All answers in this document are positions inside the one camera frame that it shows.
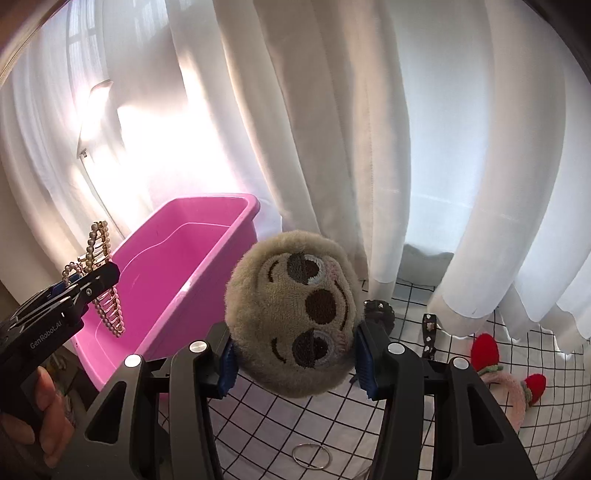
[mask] sheer curtain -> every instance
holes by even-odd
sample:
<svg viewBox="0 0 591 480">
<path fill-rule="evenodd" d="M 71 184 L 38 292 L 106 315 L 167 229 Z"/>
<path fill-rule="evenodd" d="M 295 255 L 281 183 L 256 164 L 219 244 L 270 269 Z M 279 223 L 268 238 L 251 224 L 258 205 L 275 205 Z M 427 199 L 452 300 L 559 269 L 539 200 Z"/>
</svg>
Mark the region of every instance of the sheer curtain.
<svg viewBox="0 0 591 480">
<path fill-rule="evenodd" d="M 438 285 L 453 335 L 498 307 L 514 338 L 591 336 L 591 86 L 520 0 L 73 0 L 0 90 L 0 122 L 57 268 L 98 217 L 120 242 L 176 196 L 249 192 L 260 238 L 334 239 L 374 298 L 397 276 Z"/>
</svg>

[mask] stuffed sloth toy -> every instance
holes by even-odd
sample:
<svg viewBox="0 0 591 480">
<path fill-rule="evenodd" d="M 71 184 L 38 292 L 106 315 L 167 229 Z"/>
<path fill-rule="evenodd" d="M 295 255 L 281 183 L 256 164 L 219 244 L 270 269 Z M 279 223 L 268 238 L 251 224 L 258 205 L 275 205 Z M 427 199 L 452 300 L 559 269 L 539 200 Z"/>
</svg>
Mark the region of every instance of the stuffed sloth toy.
<svg viewBox="0 0 591 480">
<path fill-rule="evenodd" d="M 255 244 L 226 290 L 226 323 L 240 367 L 286 397 L 320 394 L 344 380 L 362 312 L 344 250 L 308 232 Z"/>
</svg>

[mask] finger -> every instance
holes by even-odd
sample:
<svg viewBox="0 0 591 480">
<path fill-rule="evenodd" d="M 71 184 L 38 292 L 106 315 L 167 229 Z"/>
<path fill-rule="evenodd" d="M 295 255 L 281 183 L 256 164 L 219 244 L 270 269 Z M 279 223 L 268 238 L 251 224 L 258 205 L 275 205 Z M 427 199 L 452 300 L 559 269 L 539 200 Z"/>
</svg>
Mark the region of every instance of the finger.
<svg viewBox="0 0 591 480">
<path fill-rule="evenodd" d="M 54 400 L 45 410 L 43 425 L 39 433 L 39 442 L 43 451 L 52 455 L 58 446 L 64 431 L 64 407 L 61 394 L 54 396 Z"/>
<path fill-rule="evenodd" d="M 43 367 L 37 368 L 39 379 L 35 385 L 35 402 L 39 410 L 45 411 L 56 397 L 56 387 L 53 380 Z"/>
<path fill-rule="evenodd" d="M 57 462 L 60 461 L 60 458 L 63 455 L 64 450 L 66 450 L 66 447 L 68 446 L 68 443 L 72 438 L 72 435 L 74 435 L 74 427 L 72 426 L 72 424 L 65 417 L 63 421 L 63 435 L 61 436 L 60 443 L 57 446 L 56 451 L 53 452 L 52 455 L 44 456 L 45 464 L 49 468 L 54 468 L 57 465 Z"/>
<path fill-rule="evenodd" d="M 7 435 L 15 442 L 22 443 L 23 445 L 32 445 L 35 443 L 33 429 L 22 420 L 7 413 L 0 413 L 0 423 Z"/>
</svg>

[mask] white tiled floor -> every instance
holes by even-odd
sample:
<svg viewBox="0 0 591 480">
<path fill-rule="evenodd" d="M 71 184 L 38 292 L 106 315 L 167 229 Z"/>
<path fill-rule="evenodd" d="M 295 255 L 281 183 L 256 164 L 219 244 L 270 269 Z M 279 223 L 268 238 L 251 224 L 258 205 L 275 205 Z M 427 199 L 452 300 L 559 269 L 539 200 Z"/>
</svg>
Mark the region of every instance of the white tiled floor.
<svg viewBox="0 0 591 480">
<path fill-rule="evenodd" d="M 421 353 L 421 321 L 431 287 L 397 283 L 392 299 L 396 323 L 392 339 Z M 565 357 L 555 351 L 552 334 L 531 330 L 527 338 L 514 342 L 494 316 L 483 331 L 497 340 L 501 363 L 519 380 L 543 373 L 548 386 L 538 405 L 527 411 L 519 431 L 540 479 L 550 479 L 568 460 L 589 427 L 591 377 L 583 369 L 582 346 Z M 440 330 L 435 359 L 448 362 L 453 356 L 469 358 L 474 337 L 451 338 Z M 491 391 L 506 411 L 508 396 L 499 385 Z M 167 410 L 162 402 L 162 423 Z M 425 397 L 423 445 L 418 479 L 431 478 L 433 463 L 433 398 Z M 359 384 L 346 379 L 331 392 L 312 398 L 281 398 L 259 387 L 243 375 L 222 401 L 210 402 L 217 451 L 224 477 L 231 480 L 340 480 L 353 479 L 371 464 L 384 402 L 367 399 Z M 332 463 L 326 471 L 305 470 L 291 458 L 300 443 L 321 443 L 330 450 Z M 298 451 L 301 460 L 323 465 L 326 454 L 314 449 Z"/>
</svg>

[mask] pink storage bin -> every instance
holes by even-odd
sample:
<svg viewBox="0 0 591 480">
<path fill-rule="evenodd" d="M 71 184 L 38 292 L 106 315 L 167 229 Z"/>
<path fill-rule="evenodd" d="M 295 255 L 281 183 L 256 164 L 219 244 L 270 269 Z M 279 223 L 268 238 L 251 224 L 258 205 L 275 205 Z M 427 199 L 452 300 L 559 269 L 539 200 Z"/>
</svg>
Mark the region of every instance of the pink storage bin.
<svg viewBox="0 0 591 480">
<path fill-rule="evenodd" d="M 131 353 L 151 360 L 176 353 L 223 320 L 226 283 L 256 242 L 253 195 L 171 200 L 113 253 L 126 332 L 109 333 L 92 306 L 74 347 L 99 390 Z"/>
</svg>

